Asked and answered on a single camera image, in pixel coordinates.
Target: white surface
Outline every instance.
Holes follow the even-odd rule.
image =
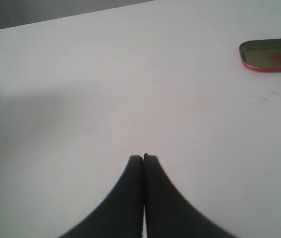
[[[145,152],[226,230],[281,237],[281,73],[238,53],[278,37],[277,0],[157,0],[0,30],[0,237],[62,234]]]
[[[149,0],[0,0],[0,29],[145,1]]]

